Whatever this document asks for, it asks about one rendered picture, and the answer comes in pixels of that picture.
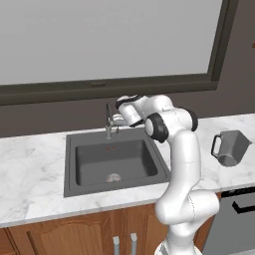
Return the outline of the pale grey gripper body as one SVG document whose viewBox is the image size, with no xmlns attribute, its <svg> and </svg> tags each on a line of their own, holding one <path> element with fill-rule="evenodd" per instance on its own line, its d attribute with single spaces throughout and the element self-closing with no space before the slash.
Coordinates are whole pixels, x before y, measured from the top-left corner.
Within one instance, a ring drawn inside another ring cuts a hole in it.
<svg viewBox="0 0 255 255">
<path fill-rule="evenodd" d="M 120 115 L 120 114 L 113 115 L 113 124 L 114 124 L 115 127 L 116 126 L 119 126 L 119 127 L 126 127 L 127 126 L 127 122 L 125 121 L 123 116 Z"/>
</svg>

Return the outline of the grey metal sink faucet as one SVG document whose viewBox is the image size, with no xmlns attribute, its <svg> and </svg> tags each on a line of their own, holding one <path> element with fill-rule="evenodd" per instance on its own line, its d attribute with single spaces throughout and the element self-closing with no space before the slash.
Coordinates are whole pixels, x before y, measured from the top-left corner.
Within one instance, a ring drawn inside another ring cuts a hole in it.
<svg viewBox="0 0 255 255">
<path fill-rule="evenodd" d="M 115 124 L 112 108 L 110 104 L 106 104 L 106 137 L 107 139 L 111 139 L 114 133 L 119 132 L 119 127 Z"/>
</svg>

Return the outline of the dark grey sink basin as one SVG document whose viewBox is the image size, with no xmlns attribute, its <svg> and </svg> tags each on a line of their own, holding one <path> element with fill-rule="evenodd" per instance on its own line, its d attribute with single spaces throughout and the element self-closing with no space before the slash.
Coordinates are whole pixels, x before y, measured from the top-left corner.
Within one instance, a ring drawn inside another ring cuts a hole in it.
<svg viewBox="0 0 255 255">
<path fill-rule="evenodd" d="M 66 197 L 170 181 L 159 149 L 143 128 L 69 134 L 66 139 Z"/>
</svg>

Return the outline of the dark framed window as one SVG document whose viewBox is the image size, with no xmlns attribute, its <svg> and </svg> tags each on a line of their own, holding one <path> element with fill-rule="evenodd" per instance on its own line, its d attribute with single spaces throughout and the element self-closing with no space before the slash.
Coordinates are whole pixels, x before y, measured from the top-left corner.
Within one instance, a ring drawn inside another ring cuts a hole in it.
<svg viewBox="0 0 255 255">
<path fill-rule="evenodd" d="M 217 88 L 240 0 L 0 0 L 0 106 Z"/>
</svg>

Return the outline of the brown wooden cupboard door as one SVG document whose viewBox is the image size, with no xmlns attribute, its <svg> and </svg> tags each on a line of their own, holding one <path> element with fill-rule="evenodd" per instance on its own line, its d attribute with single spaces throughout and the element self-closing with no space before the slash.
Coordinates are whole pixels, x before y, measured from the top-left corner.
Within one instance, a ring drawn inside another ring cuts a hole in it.
<svg viewBox="0 0 255 255">
<path fill-rule="evenodd" d="M 193 242 L 200 252 L 203 252 L 214 217 L 207 219 L 195 232 Z M 127 208 L 126 220 L 127 234 L 135 233 L 137 237 L 136 255 L 154 255 L 167 234 L 167 226 L 155 216 L 154 203 Z"/>
<path fill-rule="evenodd" d="M 114 255 L 113 237 L 120 238 L 120 255 L 127 255 L 124 212 L 111 210 L 8 227 L 19 255 Z"/>
<path fill-rule="evenodd" d="M 0 228 L 0 255 L 16 255 L 16 250 L 3 228 Z"/>
</svg>

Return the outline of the grey dishwasher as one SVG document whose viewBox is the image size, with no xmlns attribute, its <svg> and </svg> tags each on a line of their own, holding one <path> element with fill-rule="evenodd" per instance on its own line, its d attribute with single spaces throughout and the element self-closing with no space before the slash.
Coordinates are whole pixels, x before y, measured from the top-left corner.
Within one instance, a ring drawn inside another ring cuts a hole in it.
<svg viewBox="0 0 255 255">
<path fill-rule="evenodd" d="M 233 255 L 255 250 L 255 211 L 237 214 L 232 207 L 255 205 L 255 186 L 221 193 L 220 209 L 215 215 L 203 255 Z"/>
</svg>

